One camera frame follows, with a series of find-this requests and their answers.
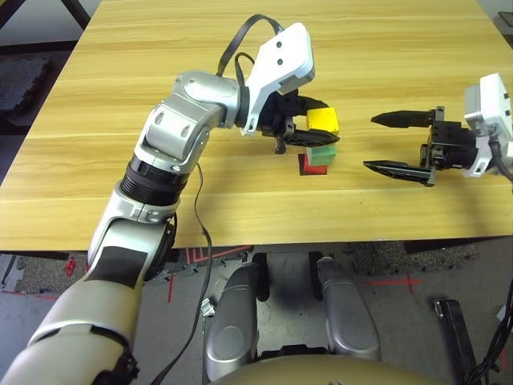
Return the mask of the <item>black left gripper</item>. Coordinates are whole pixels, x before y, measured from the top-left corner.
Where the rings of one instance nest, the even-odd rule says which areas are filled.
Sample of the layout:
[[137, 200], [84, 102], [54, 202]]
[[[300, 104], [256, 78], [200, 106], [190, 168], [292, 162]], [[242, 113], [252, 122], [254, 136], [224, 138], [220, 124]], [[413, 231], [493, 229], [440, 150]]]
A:
[[335, 144], [340, 138], [332, 132], [319, 129], [300, 130], [293, 122], [294, 116], [306, 116], [310, 110], [327, 107], [327, 103], [299, 95], [298, 91], [285, 95], [273, 92], [260, 113], [260, 132], [262, 136], [275, 139], [276, 154], [284, 154], [287, 145], [323, 147]]

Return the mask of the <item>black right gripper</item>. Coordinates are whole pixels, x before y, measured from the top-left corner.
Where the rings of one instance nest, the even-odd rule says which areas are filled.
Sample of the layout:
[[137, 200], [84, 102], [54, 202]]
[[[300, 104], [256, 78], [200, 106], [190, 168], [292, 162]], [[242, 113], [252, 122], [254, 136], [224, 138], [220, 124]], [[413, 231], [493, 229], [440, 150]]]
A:
[[405, 180], [432, 187], [436, 169], [468, 169], [477, 155], [474, 134], [460, 122], [445, 120], [445, 108], [438, 106], [428, 111], [400, 110], [373, 116], [372, 123], [388, 128], [427, 128], [430, 134], [420, 147], [420, 165], [414, 167], [391, 160], [364, 161], [371, 171], [396, 180]]

